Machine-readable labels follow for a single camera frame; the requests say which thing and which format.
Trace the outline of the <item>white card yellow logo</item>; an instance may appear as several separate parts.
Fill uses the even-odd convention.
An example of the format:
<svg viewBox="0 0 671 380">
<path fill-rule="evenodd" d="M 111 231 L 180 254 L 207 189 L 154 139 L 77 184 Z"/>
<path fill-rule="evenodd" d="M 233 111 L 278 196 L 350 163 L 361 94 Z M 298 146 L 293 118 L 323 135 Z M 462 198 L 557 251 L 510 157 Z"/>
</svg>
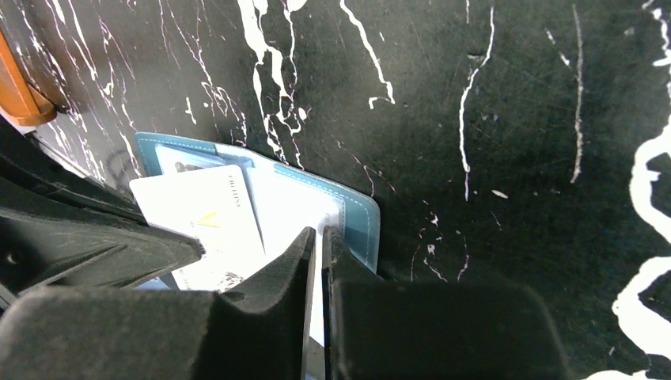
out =
<svg viewBox="0 0 671 380">
<path fill-rule="evenodd" d="M 130 189 L 149 225 L 204 248 L 199 260 L 172 272 L 179 289 L 227 291 L 267 264 L 240 167 L 135 179 Z"/>
</svg>

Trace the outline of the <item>orange wooden shelf rack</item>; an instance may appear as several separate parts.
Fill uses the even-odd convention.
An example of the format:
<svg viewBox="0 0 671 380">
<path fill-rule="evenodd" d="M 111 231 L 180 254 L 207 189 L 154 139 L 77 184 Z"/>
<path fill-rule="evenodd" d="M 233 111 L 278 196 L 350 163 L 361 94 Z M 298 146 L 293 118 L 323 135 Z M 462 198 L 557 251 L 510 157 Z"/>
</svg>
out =
<svg viewBox="0 0 671 380">
<path fill-rule="evenodd" d="M 16 127 L 38 127 L 54 120 L 55 105 L 25 80 L 1 32 L 1 115 Z"/>
</svg>

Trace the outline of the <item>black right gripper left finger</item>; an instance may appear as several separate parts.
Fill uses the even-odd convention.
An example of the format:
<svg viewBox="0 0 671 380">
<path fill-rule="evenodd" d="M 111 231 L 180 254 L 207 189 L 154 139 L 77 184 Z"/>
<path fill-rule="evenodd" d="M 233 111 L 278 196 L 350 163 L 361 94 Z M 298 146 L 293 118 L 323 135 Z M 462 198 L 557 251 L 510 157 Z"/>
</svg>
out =
<svg viewBox="0 0 671 380">
<path fill-rule="evenodd" d="M 303 379 L 316 232 L 224 293 L 47 287 L 1 320 L 4 379 Z"/>
</svg>

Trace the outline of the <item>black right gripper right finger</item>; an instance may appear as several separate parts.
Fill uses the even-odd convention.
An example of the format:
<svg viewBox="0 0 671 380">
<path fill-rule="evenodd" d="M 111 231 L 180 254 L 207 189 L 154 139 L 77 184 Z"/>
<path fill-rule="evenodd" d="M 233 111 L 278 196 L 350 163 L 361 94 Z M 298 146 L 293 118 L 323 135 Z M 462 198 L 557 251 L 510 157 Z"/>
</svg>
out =
<svg viewBox="0 0 671 380">
<path fill-rule="evenodd" d="M 568 379 L 540 296 L 510 283 L 393 282 L 323 234 L 329 379 Z"/>
</svg>

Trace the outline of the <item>blue leather card holder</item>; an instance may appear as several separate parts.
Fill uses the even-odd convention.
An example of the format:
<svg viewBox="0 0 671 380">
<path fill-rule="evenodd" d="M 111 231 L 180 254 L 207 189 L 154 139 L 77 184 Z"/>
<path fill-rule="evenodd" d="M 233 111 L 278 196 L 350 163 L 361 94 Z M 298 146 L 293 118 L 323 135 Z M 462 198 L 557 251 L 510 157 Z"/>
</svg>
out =
<svg viewBox="0 0 671 380">
<path fill-rule="evenodd" d="M 370 196 L 241 146 L 149 132 L 137 133 L 135 143 L 148 177 L 239 167 L 267 255 L 283 251 L 306 226 L 336 226 L 354 256 L 377 270 L 381 212 Z"/>
</svg>

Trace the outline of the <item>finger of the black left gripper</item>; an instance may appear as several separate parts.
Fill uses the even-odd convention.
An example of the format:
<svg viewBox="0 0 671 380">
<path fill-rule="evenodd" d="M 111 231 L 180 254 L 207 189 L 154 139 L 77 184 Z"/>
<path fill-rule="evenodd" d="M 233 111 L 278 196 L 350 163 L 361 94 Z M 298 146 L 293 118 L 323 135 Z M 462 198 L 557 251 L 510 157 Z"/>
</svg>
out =
<svg viewBox="0 0 671 380">
<path fill-rule="evenodd" d="M 105 184 L 81 178 L 1 119 L 1 177 L 40 196 L 145 225 L 139 207 Z"/>
<path fill-rule="evenodd" d="M 130 288 L 203 252 L 192 238 L 89 212 L 56 218 L 1 209 L 3 297 L 51 285 Z"/>
</svg>

